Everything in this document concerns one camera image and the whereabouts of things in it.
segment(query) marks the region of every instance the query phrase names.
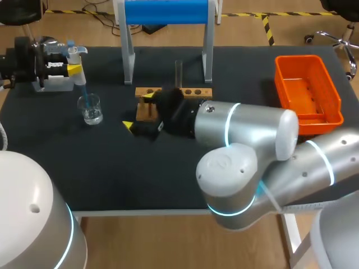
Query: black tabletop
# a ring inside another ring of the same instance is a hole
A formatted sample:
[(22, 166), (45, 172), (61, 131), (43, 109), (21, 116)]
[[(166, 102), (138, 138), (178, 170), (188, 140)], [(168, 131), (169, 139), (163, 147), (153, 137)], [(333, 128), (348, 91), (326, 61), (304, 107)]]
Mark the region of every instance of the black tabletop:
[[(98, 126), (84, 123), (78, 89), (34, 93), (29, 85), (17, 85), (1, 110), (8, 150), (38, 162), (74, 211), (206, 208), (195, 170), (209, 149), (165, 133), (155, 142), (134, 138), (121, 123), (135, 117), (135, 87), (173, 86), (177, 59), (183, 60), (184, 87), (212, 87), (218, 101), (279, 107), (276, 56), (317, 54), (342, 98), (344, 126), (359, 126), (359, 103), (331, 47), (217, 47), (212, 85), (203, 83), (200, 48), (135, 52), (134, 81), (127, 86), (120, 48), (89, 48), (83, 56), (88, 92), (101, 98), (104, 119)], [(330, 200), (354, 189), (358, 177), (301, 202)]]

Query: chair wheel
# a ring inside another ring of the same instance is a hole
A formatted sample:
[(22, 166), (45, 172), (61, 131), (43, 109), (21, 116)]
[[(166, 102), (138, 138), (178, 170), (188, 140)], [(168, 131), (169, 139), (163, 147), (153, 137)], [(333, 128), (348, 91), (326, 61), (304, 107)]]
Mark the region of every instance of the chair wheel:
[(314, 39), (314, 35), (306, 35), (304, 37), (305, 43), (312, 43), (313, 39)]
[(352, 80), (354, 76), (350, 72), (346, 72), (348, 81)]

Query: clear glass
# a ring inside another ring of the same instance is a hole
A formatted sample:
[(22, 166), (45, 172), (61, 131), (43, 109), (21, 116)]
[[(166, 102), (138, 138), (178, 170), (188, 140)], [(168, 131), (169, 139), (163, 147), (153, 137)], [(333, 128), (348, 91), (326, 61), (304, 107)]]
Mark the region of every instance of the clear glass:
[(77, 107), (81, 110), (84, 120), (88, 125), (99, 124), (103, 120), (100, 97), (96, 94), (83, 95), (77, 101)]
[(176, 60), (174, 62), (174, 86), (176, 88), (182, 88), (182, 60)]

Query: orange tray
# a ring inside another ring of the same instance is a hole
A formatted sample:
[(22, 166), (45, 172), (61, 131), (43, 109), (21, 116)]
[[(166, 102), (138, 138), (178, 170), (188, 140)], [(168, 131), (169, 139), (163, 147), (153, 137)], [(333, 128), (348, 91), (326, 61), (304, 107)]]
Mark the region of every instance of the orange tray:
[(297, 113), (300, 135), (320, 135), (343, 124), (342, 101), (319, 56), (278, 56), (275, 69), (280, 103)]

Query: blue bar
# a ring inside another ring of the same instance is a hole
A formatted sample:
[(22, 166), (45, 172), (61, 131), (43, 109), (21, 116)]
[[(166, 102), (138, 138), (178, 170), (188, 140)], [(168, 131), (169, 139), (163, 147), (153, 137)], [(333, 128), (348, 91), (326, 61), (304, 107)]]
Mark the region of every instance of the blue bar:
[(125, 2), (126, 24), (207, 24), (208, 0)]

